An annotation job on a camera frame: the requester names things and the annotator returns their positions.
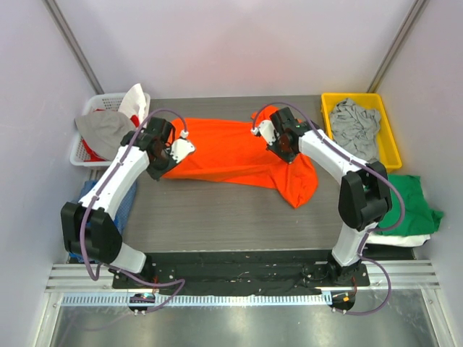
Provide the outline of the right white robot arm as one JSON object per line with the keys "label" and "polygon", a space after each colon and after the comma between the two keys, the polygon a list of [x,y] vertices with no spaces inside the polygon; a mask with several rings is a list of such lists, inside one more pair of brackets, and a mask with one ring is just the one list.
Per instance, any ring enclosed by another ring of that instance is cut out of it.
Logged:
{"label": "right white robot arm", "polygon": [[263,137],[267,149],[284,162],[291,164],[303,155],[339,184],[342,226],[327,259],[326,278],[337,286],[349,282],[360,269],[362,248],[369,234],[392,207],[385,166],[353,156],[311,120],[297,120],[288,107],[273,112],[253,132]]}

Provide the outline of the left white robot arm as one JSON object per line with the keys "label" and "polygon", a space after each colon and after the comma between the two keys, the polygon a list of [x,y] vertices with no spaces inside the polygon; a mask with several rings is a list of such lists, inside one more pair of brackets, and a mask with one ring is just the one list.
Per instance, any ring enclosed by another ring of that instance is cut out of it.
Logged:
{"label": "left white robot arm", "polygon": [[114,219],[141,173],[158,180],[194,151],[188,134],[183,129],[176,137],[174,125],[157,117],[148,117],[128,132],[97,184],[78,202],[61,209],[64,248],[80,255],[85,264],[96,261],[129,273],[135,286],[147,288],[154,279],[151,258],[123,242]]}

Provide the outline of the orange t shirt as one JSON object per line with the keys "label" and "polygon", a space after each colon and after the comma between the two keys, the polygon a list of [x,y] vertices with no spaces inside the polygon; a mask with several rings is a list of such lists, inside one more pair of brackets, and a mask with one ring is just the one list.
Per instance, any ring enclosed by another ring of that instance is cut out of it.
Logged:
{"label": "orange t shirt", "polygon": [[266,142],[251,133],[250,121],[186,119],[195,152],[164,175],[243,184],[276,190],[293,208],[312,198],[318,188],[315,166],[305,156],[288,164],[266,149]]}

